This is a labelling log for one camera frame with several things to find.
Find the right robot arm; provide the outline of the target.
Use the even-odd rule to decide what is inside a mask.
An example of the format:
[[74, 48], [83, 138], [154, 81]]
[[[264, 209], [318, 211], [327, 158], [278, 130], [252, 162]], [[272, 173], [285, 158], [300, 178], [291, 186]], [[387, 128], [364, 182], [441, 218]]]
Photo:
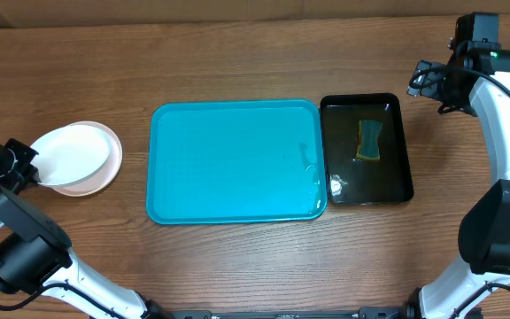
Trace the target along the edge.
[[402, 318], [479, 318], [486, 297], [510, 292], [510, 51], [499, 43], [498, 27], [496, 13], [459, 17], [448, 62], [422, 60], [409, 81], [408, 95], [440, 102], [439, 113], [479, 120], [491, 187], [460, 223], [458, 257], [411, 295]]

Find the green yellow sponge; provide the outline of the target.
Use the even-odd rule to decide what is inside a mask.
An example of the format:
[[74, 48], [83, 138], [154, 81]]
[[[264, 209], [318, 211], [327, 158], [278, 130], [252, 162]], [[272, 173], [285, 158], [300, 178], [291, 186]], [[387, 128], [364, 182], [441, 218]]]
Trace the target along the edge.
[[358, 146], [356, 158], [358, 160], [378, 161], [380, 159], [379, 136], [383, 124], [375, 120], [362, 120], [358, 127]]

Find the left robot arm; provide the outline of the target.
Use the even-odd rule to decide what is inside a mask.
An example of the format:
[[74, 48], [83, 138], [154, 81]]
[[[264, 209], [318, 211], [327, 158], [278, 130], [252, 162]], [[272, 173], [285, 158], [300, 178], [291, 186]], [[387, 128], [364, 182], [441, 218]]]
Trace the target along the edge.
[[[13, 155], [0, 145], [0, 160]], [[89, 267], [73, 252], [68, 235], [46, 214], [19, 197], [29, 177], [0, 183], [0, 292], [24, 292], [10, 305], [18, 310], [40, 296], [62, 300], [91, 318], [167, 318], [154, 300], [120, 287]]]

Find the white plate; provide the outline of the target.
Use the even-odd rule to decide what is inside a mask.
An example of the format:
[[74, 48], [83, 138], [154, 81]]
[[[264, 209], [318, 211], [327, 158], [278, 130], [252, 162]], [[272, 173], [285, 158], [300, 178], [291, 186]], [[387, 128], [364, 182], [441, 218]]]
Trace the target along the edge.
[[105, 133], [87, 125], [57, 128], [39, 137], [31, 148], [37, 154], [39, 184], [58, 187], [93, 175], [108, 159], [111, 146]]
[[69, 186], [53, 187], [53, 190], [69, 197], [84, 197], [105, 189], [120, 171], [123, 160], [122, 144], [113, 130], [95, 121], [78, 121], [72, 126], [85, 125], [100, 129], [107, 137], [110, 145], [110, 155], [106, 162], [85, 180]]

